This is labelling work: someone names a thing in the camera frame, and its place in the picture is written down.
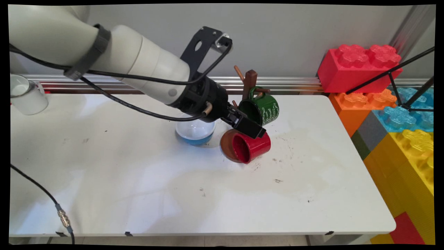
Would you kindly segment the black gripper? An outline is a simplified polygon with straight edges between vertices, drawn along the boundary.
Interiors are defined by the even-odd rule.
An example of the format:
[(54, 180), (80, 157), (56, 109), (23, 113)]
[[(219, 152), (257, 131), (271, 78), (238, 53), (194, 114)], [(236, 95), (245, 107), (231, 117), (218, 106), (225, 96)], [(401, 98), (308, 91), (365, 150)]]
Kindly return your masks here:
[(252, 139), (262, 138), (265, 135), (266, 129), (249, 119), (247, 114), (242, 112), (238, 106), (229, 103), (228, 94), (224, 87), (221, 87), (220, 84), (207, 76), (198, 83), (186, 85), (179, 98), (170, 106), (195, 117), (207, 108), (206, 103), (212, 104), (212, 110), (200, 120), (211, 123), (221, 119), (233, 129)]

